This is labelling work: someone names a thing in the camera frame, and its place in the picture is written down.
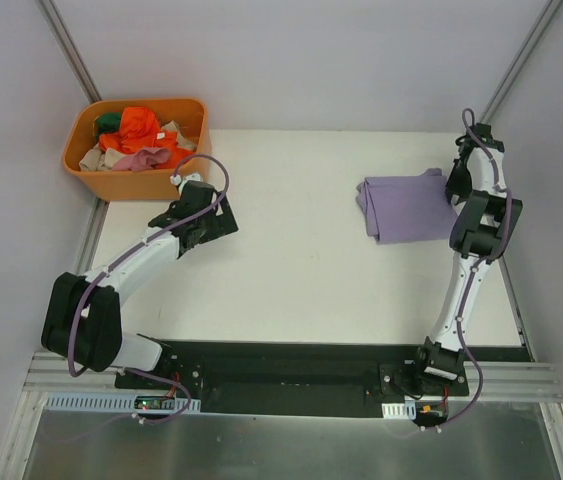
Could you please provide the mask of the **purple t shirt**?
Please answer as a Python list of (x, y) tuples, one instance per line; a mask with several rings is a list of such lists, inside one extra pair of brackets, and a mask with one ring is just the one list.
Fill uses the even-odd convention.
[(457, 219), (445, 197), (438, 168), (415, 176), (367, 177), (357, 185), (356, 203), (365, 230), (379, 245), (447, 241)]

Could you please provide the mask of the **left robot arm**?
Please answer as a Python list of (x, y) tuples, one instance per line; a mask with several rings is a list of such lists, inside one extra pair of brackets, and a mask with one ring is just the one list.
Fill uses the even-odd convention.
[(149, 388), (165, 387), (172, 365), (157, 340), (123, 331), (124, 303), (186, 252), (238, 231), (227, 193), (199, 180), (178, 186), (180, 197), (148, 222), (127, 250), (82, 275), (54, 282), (42, 346), (68, 361), (74, 375), (110, 367), (137, 370)]

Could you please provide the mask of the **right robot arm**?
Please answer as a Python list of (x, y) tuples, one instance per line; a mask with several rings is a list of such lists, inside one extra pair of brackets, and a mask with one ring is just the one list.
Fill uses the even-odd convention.
[(452, 227), (451, 279), (432, 333), (418, 348), (411, 382), (415, 396), (445, 394), (465, 378), (467, 329), (478, 292), (492, 264), (504, 254), (523, 210), (503, 172), (505, 147), (492, 127), (464, 123), (458, 158), (445, 186), (446, 200), (461, 208)]

